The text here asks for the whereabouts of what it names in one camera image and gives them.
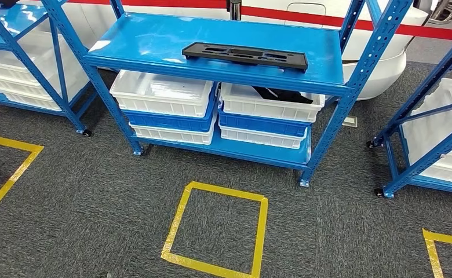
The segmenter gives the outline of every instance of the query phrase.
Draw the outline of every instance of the black object in crate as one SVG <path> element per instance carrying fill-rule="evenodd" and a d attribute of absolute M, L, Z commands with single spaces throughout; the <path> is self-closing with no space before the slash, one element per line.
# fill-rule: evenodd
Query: black object in crate
<path fill-rule="evenodd" d="M 306 56 L 300 52 L 194 42 L 185 47 L 181 53 L 187 59 L 192 57 L 214 58 L 239 63 L 274 65 L 302 71 L 306 71 L 308 68 Z"/>

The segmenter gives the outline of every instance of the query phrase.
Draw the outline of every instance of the lower shelf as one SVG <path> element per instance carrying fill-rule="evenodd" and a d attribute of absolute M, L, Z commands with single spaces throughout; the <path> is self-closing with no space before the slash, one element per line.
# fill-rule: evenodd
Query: lower shelf
<path fill-rule="evenodd" d="M 405 139 L 404 130 L 402 128 L 402 125 L 400 125 L 399 128 L 397 129 L 397 133 L 398 133 L 398 136 L 400 139 L 400 143 L 402 144 L 406 167 L 409 167 L 410 166 L 409 157 L 408 157 L 409 146 L 407 144 L 407 140 Z M 393 153 L 389 153 L 390 151 L 392 151 L 392 150 L 387 149 L 387 155 L 389 157 L 390 164 L 391 164 L 390 167 L 394 167 L 394 171 L 397 171 L 396 165 L 392 165 L 392 163 L 394 163 L 394 161 L 392 161 Z M 411 178 L 410 181 L 408 182 L 408 184 L 414 185 L 414 186 L 441 190 L 441 191 L 452 192 L 452 181 L 445 181 L 445 180 L 441 180 L 438 178 L 426 177 L 423 175 L 417 175 L 417 176 Z"/>
<path fill-rule="evenodd" d="M 90 84 L 91 84 L 91 82 L 88 82 L 83 88 L 81 88 L 81 90 L 78 92 L 78 94 L 76 94 L 76 96 L 74 96 L 74 98 L 69 102 L 70 107 L 73 107 L 78 102 L 78 100 L 82 97 L 82 95 L 84 94 L 86 89 L 90 86 Z M 52 115 L 65 116 L 65 113 L 63 111 L 54 111 L 54 110 L 50 110 L 50 109 L 44 109 L 42 107 L 36 107 L 36 106 L 28 105 L 28 104 L 10 101 L 2 93 L 0 93 L 0 105 L 21 108 L 21 109 L 26 109 L 26 110 L 41 112 L 41 113 L 47 113 L 47 114 L 52 114 Z"/>
<path fill-rule="evenodd" d="M 214 126 L 214 136 L 210 145 L 153 140 L 137 136 L 134 136 L 134 139 L 149 144 L 206 152 L 296 170 L 305 170 L 311 155 L 311 127 L 308 127 L 307 137 L 301 142 L 299 149 L 222 139 L 217 123 Z"/>

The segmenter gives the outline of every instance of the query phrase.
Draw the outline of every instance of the white plastic crate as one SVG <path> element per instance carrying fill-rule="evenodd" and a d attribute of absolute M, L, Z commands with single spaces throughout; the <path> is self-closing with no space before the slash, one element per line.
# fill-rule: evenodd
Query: white plastic crate
<path fill-rule="evenodd" d="M 421 175 L 452 182 L 452 168 L 444 167 L 439 162 L 427 168 Z"/>
<path fill-rule="evenodd" d="M 33 30 L 24 35 L 18 43 L 46 78 L 56 75 L 57 65 L 52 35 L 49 32 Z M 70 55 L 74 56 L 60 34 L 59 45 L 61 54 L 70 52 Z M 0 76 L 18 81 L 37 82 L 23 63 L 12 52 L 5 50 L 0 50 Z"/>
<path fill-rule="evenodd" d="M 452 79 L 443 78 L 438 88 L 426 96 L 421 106 L 412 111 L 411 114 L 419 114 L 449 104 L 452 104 Z M 418 137 L 421 140 L 422 153 L 419 153 L 418 159 L 452 133 L 452 110 L 412 120 L 405 125 L 410 123 L 413 129 L 407 129 L 407 135 Z"/>
<path fill-rule="evenodd" d="M 200 79 L 120 71 L 110 93 L 122 109 L 201 118 L 212 85 Z"/>
<path fill-rule="evenodd" d="M 219 128 L 221 129 L 221 138 L 223 139 L 289 149 L 299 149 L 302 140 L 306 139 L 308 132 L 308 128 L 306 128 L 303 137 L 296 137 L 256 130 L 236 129 L 234 127 L 226 127 L 221 125 L 219 125 Z"/>
<path fill-rule="evenodd" d="M 440 140 L 439 138 L 446 137 L 445 134 L 442 136 L 438 135 L 438 137 L 434 136 L 436 133 L 439 133 L 439 129 L 437 128 L 438 126 L 440 126 L 439 124 L 446 125 L 444 123 L 446 122 L 446 119 L 444 119 L 444 121 L 441 121 L 440 119 L 436 118 L 435 120 L 438 120 L 439 122 L 434 121 L 434 124 L 436 124 L 434 129 L 429 128 L 426 118 L 418 120 L 409 121 L 402 124 L 403 133 L 407 141 L 407 146 L 409 148 L 410 164 L 414 164 L 422 156 L 432 150 L 432 148 L 435 147 L 439 142 L 441 142 L 442 139 Z M 445 155 L 442 155 L 441 159 L 439 159 L 438 162 L 441 167 L 448 167 L 452 169 L 452 151 Z"/>
<path fill-rule="evenodd" d="M 89 81 L 84 71 L 79 71 L 78 74 L 76 74 L 75 76 L 78 76 L 79 78 L 73 79 L 74 81 L 72 82 L 72 84 L 69 83 L 67 84 L 67 99 L 69 102 L 79 93 L 79 91 L 81 91 L 81 89 L 83 89 L 83 87 Z M 61 111 L 57 103 L 48 94 L 40 95 L 26 92 L 18 92 L 15 90 L 3 90 L 2 92 L 10 101 L 28 104 L 54 111 Z"/>
<path fill-rule="evenodd" d="M 67 52 L 63 52 L 63 68 L 64 68 L 64 78 L 65 83 L 69 87 L 71 84 L 75 83 L 80 79 L 84 79 L 86 82 L 89 81 L 87 75 L 84 73 L 81 65 L 72 56 L 72 52 L 70 54 Z M 61 87 L 59 81 L 59 75 L 54 74 L 50 78 L 47 79 L 49 83 L 54 87 L 56 92 L 61 95 Z M 10 91 L 10 92 L 20 92 L 38 95 L 41 97 L 50 97 L 47 91 L 40 85 L 38 81 L 22 81 L 19 79 L 10 78 L 7 76 L 0 76 L 0 90 L 1 91 Z"/>
<path fill-rule="evenodd" d="M 452 104 L 452 79 L 442 79 L 439 87 L 426 96 L 421 106 L 411 114 L 416 115 L 449 104 Z M 452 133 L 452 110 L 405 122 L 402 127 L 409 148 L 409 163 L 414 164 Z M 452 151 L 442 155 L 421 175 L 452 181 Z"/>
<path fill-rule="evenodd" d="M 174 142 L 185 142 L 193 144 L 210 145 L 214 135 L 214 124 L 217 119 L 215 112 L 208 132 L 198 132 L 180 129 L 166 129 L 152 126 L 135 126 L 129 124 L 134 129 L 137 137 L 158 139 Z"/>
<path fill-rule="evenodd" d="M 313 100 L 313 103 L 265 100 L 251 86 L 221 84 L 221 98 L 226 113 L 313 123 L 316 121 L 316 114 L 325 106 L 325 96 L 311 93 L 301 94 Z"/>

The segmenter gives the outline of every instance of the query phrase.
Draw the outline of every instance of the yellow floor tape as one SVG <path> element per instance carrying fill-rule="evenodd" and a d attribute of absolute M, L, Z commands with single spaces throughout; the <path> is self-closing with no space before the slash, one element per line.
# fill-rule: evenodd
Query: yellow floor tape
<path fill-rule="evenodd" d="M 13 187 L 14 183 L 20 178 L 20 176 L 33 162 L 33 160 L 35 160 L 38 154 L 43 150 L 43 146 L 11 140 L 3 137 L 0 137 L 0 145 L 31 152 L 30 155 L 28 155 L 28 157 L 25 159 L 25 161 L 20 165 L 20 167 L 18 167 L 14 174 L 9 178 L 9 180 L 6 181 L 6 183 L 0 188 L 1 201 L 2 198 L 6 196 L 11 187 Z"/>
<path fill-rule="evenodd" d="M 444 235 L 442 233 L 433 233 L 422 229 L 422 235 L 426 242 L 427 253 L 429 254 L 429 260 L 431 261 L 432 272 L 434 278 L 444 278 L 443 271 L 441 270 L 441 264 L 439 263 L 438 251 L 434 242 L 444 242 L 452 244 L 452 236 Z"/>
<path fill-rule="evenodd" d="M 253 264 L 251 267 L 251 274 L 222 268 L 217 265 L 208 264 L 206 262 L 197 261 L 195 259 L 190 259 L 171 253 L 172 245 L 178 231 L 178 226 L 180 225 L 181 217 L 183 216 L 183 212 L 185 211 L 185 206 L 187 205 L 188 198 L 190 197 L 190 192 L 194 188 L 260 202 L 260 214 L 258 216 L 257 237 L 255 240 L 255 249 L 253 251 Z M 177 213 L 175 214 L 172 226 L 170 227 L 170 232 L 168 233 L 168 237 L 165 240 L 165 245 L 163 246 L 163 250 L 161 251 L 161 258 L 173 264 L 185 266 L 186 268 L 195 269 L 220 277 L 258 278 L 260 277 L 262 254 L 264 250 L 265 226 L 267 224 L 267 207 L 268 200 L 263 195 L 193 181 L 185 187 L 183 195 L 180 199 Z"/>

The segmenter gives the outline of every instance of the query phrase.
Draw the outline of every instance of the white car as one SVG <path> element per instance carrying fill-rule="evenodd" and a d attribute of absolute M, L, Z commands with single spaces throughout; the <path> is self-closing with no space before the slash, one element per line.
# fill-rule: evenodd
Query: white car
<path fill-rule="evenodd" d="M 110 5 L 96 5 L 77 3 L 73 0 L 64 4 L 64 11 L 74 26 L 76 32 L 86 47 L 91 46 L 112 26 L 115 22 L 115 15 Z M 402 24 L 423 25 L 428 17 L 428 12 L 432 6 L 436 6 L 438 0 L 415 0 L 414 7 L 411 7 Z M 39 1 L 21 1 L 40 5 Z M 291 12 L 322 14 L 327 16 L 345 17 L 351 0 L 243 0 L 242 5 L 259 8 L 287 10 Z M 388 0 L 378 0 L 380 7 L 384 9 Z M 156 14 L 172 14 L 177 16 L 208 17 L 215 19 L 228 19 L 229 13 L 226 9 L 195 9 L 195 8 L 164 8 L 145 6 L 124 6 L 128 12 L 143 12 Z M 359 16 L 360 20 L 371 20 L 367 6 L 365 6 Z M 337 28 L 315 24 L 305 24 L 295 21 L 284 21 L 266 19 L 262 17 L 242 16 L 242 20 L 256 21 L 275 24 L 303 25 L 311 27 Z M 371 35 L 371 31 L 354 30 L 349 39 L 343 54 L 344 78 L 347 81 L 351 76 L 359 57 Z M 407 63 L 405 48 L 412 40 L 412 36 L 395 35 L 386 51 L 382 55 L 375 70 L 371 74 L 358 100 L 367 100 L 382 94 L 393 84 L 402 74 Z"/>

